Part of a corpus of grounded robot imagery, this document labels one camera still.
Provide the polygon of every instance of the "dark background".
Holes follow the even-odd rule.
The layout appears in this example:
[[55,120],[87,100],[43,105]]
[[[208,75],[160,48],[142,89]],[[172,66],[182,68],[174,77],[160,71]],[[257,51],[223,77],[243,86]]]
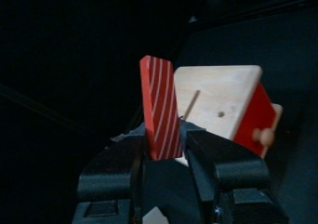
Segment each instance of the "dark background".
[[274,194],[291,223],[315,223],[317,18],[313,0],[0,0],[0,222],[71,222],[80,171],[130,128],[151,54],[263,67],[285,107]]

